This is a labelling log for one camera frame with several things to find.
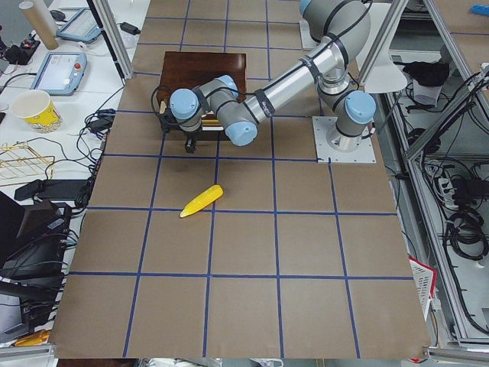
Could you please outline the black gripper working arm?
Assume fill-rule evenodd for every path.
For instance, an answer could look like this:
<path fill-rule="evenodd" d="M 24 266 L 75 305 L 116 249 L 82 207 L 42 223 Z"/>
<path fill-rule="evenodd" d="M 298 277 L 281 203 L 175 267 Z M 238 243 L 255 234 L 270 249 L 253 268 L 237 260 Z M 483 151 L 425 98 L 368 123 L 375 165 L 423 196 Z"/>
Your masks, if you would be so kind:
<path fill-rule="evenodd" d="M 196 151 L 196 142 L 198 141 L 201 132 L 202 132 L 201 128 L 198 128 L 194 131 L 187 131 L 182 129 L 182 133 L 186 136 L 186 140 L 187 140 L 184 145 L 186 153 Z"/>

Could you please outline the grey robot arm with corn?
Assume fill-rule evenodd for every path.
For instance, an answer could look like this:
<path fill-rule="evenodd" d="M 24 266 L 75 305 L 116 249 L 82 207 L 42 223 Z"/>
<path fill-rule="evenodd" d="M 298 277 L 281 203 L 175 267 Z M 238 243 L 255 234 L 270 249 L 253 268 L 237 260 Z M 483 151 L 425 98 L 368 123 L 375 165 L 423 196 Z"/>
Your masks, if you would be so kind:
<path fill-rule="evenodd" d="M 352 87 L 347 71 L 368 40 L 370 8 L 362 1 L 300 2 L 300 14 L 317 47 L 242 102 L 238 101 L 238 87 L 229 75 L 173 92 L 170 111 L 177 127 L 187 136 L 186 151 L 195 151 L 205 113 L 215 114 L 234 145 L 249 145 L 257 137 L 260 122 L 311 86 L 337 116 L 327 142 L 337 151 L 353 151 L 376 111 L 373 97 Z"/>

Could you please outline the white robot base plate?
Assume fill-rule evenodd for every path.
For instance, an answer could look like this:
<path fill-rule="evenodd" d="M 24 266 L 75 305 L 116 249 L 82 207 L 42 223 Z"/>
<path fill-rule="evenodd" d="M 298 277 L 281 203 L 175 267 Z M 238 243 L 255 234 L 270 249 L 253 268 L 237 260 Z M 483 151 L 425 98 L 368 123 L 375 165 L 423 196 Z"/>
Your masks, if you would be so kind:
<path fill-rule="evenodd" d="M 358 136 L 349 138 L 336 129 L 336 117 L 313 116 L 317 161 L 320 164 L 375 164 L 368 127 Z"/>

